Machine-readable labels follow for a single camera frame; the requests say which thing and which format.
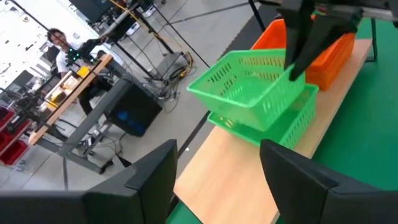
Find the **workbench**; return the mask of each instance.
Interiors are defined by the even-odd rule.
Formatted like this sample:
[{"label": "workbench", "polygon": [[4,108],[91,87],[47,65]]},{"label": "workbench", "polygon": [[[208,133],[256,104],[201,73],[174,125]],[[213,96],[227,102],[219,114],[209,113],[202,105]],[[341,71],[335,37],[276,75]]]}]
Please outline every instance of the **workbench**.
[{"label": "workbench", "polygon": [[[315,118],[295,151],[313,156],[371,44],[372,40],[356,40],[351,58],[331,88],[318,93]],[[174,192],[206,224],[275,223],[279,216],[262,171],[259,148],[219,127],[186,166]]]},{"label": "workbench", "polygon": [[[49,127],[53,125],[56,120],[67,110],[67,108],[78,98],[79,94],[94,80],[97,74],[102,71],[104,68],[111,68],[116,72],[115,75],[119,77],[119,80],[113,85],[112,89],[107,92],[107,94],[102,97],[102,99],[98,102],[98,104],[93,108],[93,111],[87,115],[87,117],[80,123],[80,125],[72,132],[72,134],[68,137],[65,142],[54,142],[51,139],[45,138],[46,132],[49,130]],[[119,92],[124,89],[128,85],[132,85],[134,82],[137,85],[140,83],[133,77],[132,74],[126,71],[120,64],[118,64],[110,54],[103,55],[99,62],[92,68],[91,72],[87,74],[85,78],[79,81],[79,84],[75,86],[75,88],[70,92],[70,94],[66,97],[66,99],[55,109],[52,111],[50,116],[46,119],[44,125],[42,125],[38,130],[32,132],[29,136],[29,144],[34,145],[38,144],[49,151],[52,151],[62,157],[66,157],[67,159],[76,162],[77,164],[84,166],[88,169],[91,169],[97,173],[102,174],[105,168],[111,164],[113,158],[101,158],[97,157],[98,160],[105,160],[100,165],[98,163],[92,162],[89,160],[89,157],[94,156],[94,152],[92,149],[98,143],[99,138],[91,145],[90,150],[86,152],[73,152],[77,147],[79,142],[88,134],[89,130],[98,123],[100,117],[102,117],[104,111],[112,105],[115,97],[119,95]],[[110,127],[110,124],[107,124],[104,132],[106,132]]]}]

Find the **orange crate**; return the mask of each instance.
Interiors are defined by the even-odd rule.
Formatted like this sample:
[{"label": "orange crate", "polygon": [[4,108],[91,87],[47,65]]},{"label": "orange crate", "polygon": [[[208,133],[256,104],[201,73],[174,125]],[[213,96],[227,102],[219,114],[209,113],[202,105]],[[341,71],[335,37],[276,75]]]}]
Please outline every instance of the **orange crate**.
[{"label": "orange crate", "polygon": [[[329,89],[339,74],[354,48],[355,34],[345,34],[333,43],[305,71],[305,81],[319,86],[321,90]],[[256,49],[286,48],[286,29],[283,19],[277,19],[252,46]]]}]

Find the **computer tower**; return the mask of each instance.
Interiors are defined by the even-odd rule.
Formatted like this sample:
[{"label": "computer tower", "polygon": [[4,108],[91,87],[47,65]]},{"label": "computer tower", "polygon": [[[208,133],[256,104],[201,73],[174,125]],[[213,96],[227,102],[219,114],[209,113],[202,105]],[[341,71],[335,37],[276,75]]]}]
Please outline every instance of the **computer tower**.
[{"label": "computer tower", "polygon": [[156,97],[140,83],[121,90],[105,111],[107,119],[130,135],[141,137],[162,111]]}]

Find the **basket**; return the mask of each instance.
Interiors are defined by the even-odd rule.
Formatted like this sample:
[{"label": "basket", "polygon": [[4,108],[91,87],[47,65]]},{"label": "basket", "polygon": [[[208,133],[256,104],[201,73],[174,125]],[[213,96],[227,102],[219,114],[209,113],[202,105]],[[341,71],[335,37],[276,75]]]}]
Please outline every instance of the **basket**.
[{"label": "basket", "polygon": [[304,75],[289,81],[284,57],[284,49],[232,51],[187,89],[210,111],[265,131],[304,88]]},{"label": "basket", "polygon": [[261,140],[270,139],[293,149],[315,116],[317,92],[316,85],[305,85],[303,92],[267,131],[255,130],[214,112],[208,121],[256,146],[260,146]]},{"label": "basket", "polygon": [[[327,48],[305,71],[305,81],[318,85],[321,90],[329,89],[341,68],[349,59],[355,42],[355,34],[345,34]],[[252,46],[257,49],[286,48],[286,29],[283,19],[271,22],[266,31]]]},{"label": "basket", "polygon": [[27,152],[28,146],[22,140],[17,140],[0,155],[0,162],[7,166],[14,165]]}]

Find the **black monitor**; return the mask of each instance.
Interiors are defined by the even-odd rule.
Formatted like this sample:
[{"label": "black monitor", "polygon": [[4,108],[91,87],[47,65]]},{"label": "black monitor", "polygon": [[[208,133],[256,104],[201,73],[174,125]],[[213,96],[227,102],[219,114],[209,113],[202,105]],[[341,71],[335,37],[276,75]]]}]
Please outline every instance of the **black monitor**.
[{"label": "black monitor", "polygon": [[60,50],[56,46],[51,46],[44,54],[44,56],[51,64],[56,64],[59,52]]},{"label": "black monitor", "polygon": [[109,0],[70,0],[90,22],[99,22],[114,4]]}]

